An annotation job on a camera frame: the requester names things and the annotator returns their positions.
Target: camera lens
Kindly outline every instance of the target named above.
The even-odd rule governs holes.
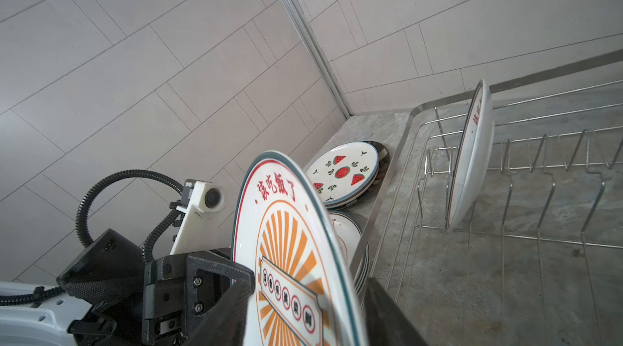
[[[207,191],[205,201],[207,208],[213,209],[221,201],[221,193],[218,189],[212,188]]]

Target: watermelon slice illustration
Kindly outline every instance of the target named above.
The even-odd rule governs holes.
[[[350,168],[348,166],[344,166],[343,168],[339,168],[337,172],[335,172],[336,179],[343,179],[350,172]]]
[[[355,185],[359,181],[362,181],[364,178],[365,177],[363,177],[363,174],[357,173],[356,175],[353,176],[353,182],[351,183],[351,185]]]
[[[342,162],[344,158],[346,158],[346,155],[336,155],[333,159],[333,165],[337,165],[338,163]]]

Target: plate with orange sunburst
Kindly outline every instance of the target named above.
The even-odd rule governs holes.
[[[255,273],[245,346],[367,345],[353,280],[314,187],[264,152],[240,190],[232,258]]]

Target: red circle around character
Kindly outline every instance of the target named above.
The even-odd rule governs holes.
[[[291,300],[292,300],[292,305],[294,305],[294,303],[296,303],[296,304],[298,304],[298,305],[299,305],[299,316],[297,317],[297,313],[296,313],[296,312],[294,312],[294,309],[293,309],[293,308],[292,308],[292,316],[294,317],[294,319],[301,320],[301,313],[302,313],[302,310],[301,310],[301,301],[299,300],[299,298],[297,297],[297,295],[292,296]]]
[[[277,301],[281,300],[281,294],[282,294],[281,282],[279,282],[279,280],[277,280],[277,281],[275,281],[275,297],[276,297]]]
[[[307,322],[304,319],[303,324],[305,324],[305,330],[307,330],[308,333],[313,334],[316,329],[316,318],[314,318],[313,311],[308,305],[303,308],[303,315],[305,315],[306,312],[309,312],[309,315],[311,315],[311,324],[307,326]]]
[[[288,291],[287,287],[284,287],[281,291],[281,294],[284,295],[284,308],[285,311],[288,311],[290,309],[290,302],[292,299],[289,299],[288,296],[290,296],[290,291]]]

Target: chinese character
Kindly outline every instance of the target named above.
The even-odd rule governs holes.
[[[297,199],[294,197],[294,183],[290,180],[286,180],[286,181],[290,184],[290,187],[292,188],[292,200],[296,202]]]
[[[276,194],[276,186],[272,183],[272,180],[270,179],[270,174],[266,176],[266,185],[268,185],[269,189],[272,190],[274,194]]]
[[[260,190],[260,193],[262,194],[263,199],[266,200],[266,198],[268,198],[269,196],[269,191],[266,190],[266,187],[264,187],[264,184],[261,181],[259,184],[257,184],[257,188]]]
[[[288,191],[286,191],[284,188],[284,181],[281,178],[280,174],[275,173],[275,181],[276,181],[276,186],[279,189],[279,193],[287,195]]]

